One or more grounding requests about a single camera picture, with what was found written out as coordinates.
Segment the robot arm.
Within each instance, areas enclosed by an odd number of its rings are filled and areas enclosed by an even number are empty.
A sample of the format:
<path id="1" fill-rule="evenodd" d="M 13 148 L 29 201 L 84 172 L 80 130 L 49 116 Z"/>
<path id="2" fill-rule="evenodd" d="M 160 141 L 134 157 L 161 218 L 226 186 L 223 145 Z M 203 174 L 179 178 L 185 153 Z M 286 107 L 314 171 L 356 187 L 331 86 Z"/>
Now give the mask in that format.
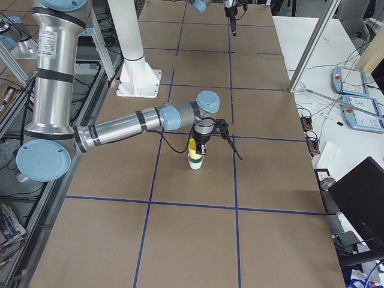
<path id="1" fill-rule="evenodd" d="M 97 123 L 102 98 L 85 101 L 85 117 L 71 119 L 74 72 L 79 37 L 94 15 L 91 1 L 34 1 L 39 24 L 32 121 L 23 129 L 16 154 L 20 173 L 38 182 L 54 181 L 68 172 L 74 157 L 92 148 L 116 143 L 157 127 L 166 131 L 190 127 L 197 154 L 216 132 L 220 98 L 202 91 L 194 101 L 170 102 Z"/>
<path id="2" fill-rule="evenodd" d="M 185 1 L 188 3 L 192 10 L 195 11 L 198 15 L 202 15 L 207 11 L 209 6 L 213 6 L 213 1 Z M 237 36 L 236 30 L 236 17 L 238 15 L 238 7 L 242 4 L 240 1 L 222 1 L 224 13 L 229 21 L 230 31 L 232 35 Z"/>

